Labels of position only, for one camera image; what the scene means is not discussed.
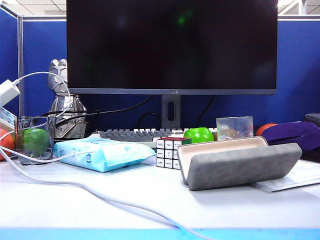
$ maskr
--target black monitor screen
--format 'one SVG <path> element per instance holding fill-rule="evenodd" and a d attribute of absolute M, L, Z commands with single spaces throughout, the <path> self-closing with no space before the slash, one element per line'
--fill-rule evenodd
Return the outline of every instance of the black monitor screen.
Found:
<path fill-rule="evenodd" d="M 74 93 L 274 94 L 277 0 L 68 0 Z"/>

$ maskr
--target white desk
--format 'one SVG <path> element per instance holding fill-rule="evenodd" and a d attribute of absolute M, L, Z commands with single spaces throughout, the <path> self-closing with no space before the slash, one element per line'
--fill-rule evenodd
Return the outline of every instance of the white desk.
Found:
<path fill-rule="evenodd" d="M 179 170 L 143 163 L 106 173 L 60 162 L 20 167 L 149 206 L 190 228 L 320 228 L 320 184 L 272 193 L 253 186 L 190 191 Z M 34 183 L 7 162 L 0 162 L 0 180 L 2 228 L 169 228 L 152 213 L 105 203 L 84 189 Z"/>

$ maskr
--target purple bag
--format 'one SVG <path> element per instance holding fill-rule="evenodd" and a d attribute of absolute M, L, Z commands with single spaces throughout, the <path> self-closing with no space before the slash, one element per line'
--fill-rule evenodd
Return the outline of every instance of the purple bag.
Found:
<path fill-rule="evenodd" d="M 269 145 L 297 143 L 303 152 L 320 147 L 320 128 L 313 122 L 281 123 L 264 130 L 262 136 Z"/>

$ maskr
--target blue wet wipes pack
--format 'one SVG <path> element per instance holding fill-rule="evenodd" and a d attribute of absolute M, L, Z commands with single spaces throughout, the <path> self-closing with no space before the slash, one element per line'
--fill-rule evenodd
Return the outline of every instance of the blue wet wipes pack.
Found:
<path fill-rule="evenodd" d="M 100 137 L 57 142 L 54 145 L 53 153 L 56 158 L 75 154 L 61 159 L 60 162 L 102 173 L 138 164 L 156 154 L 153 149 L 144 144 L 115 141 Z"/>

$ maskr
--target monitor bezel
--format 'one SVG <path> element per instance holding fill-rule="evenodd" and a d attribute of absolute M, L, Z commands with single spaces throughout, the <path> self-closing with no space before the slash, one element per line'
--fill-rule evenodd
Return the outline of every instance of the monitor bezel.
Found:
<path fill-rule="evenodd" d="M 71 94 L 131 95 L 275 95 L 277 89 L 130 89 L 130 88 L 69 88 Z"/>

